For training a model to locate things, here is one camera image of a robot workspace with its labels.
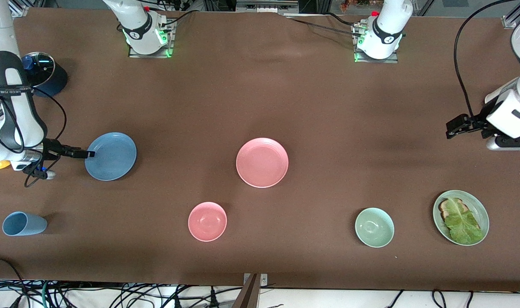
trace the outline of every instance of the tabletop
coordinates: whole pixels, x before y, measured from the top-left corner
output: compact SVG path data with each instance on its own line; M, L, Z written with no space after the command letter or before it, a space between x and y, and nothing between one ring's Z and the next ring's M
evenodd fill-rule
M342 33L272 13L200 12L178 25L172 58L130 59L110 11L31 9L15 20L21 54L49 53L69 75L56 96L68 113L61 142L86 148L120 131L138 158L107 183L70 158L31 189L22 173L0 170L0 257L35 279L239 285L260 272L276 287L520 290L520 152L489 151L479 133L445 136L467 111L452 60L462 22L412 18L399 63L368 64L354 62ZM510 34L499 19L472 20L462 34L477 111L520 75ZM35 103L53 138L60 110ZM235 169L239 148L258 137L289 155L286 177L268 189ZM434 201L451 189L485 205L482 243L458 246L436 229ZM209 243L187 227L203 201L227 212ZM393 219L386 247L355 235L367 207ZM16 210L46 217L47 230L5 236ZM0 277L12 278L3 264Z

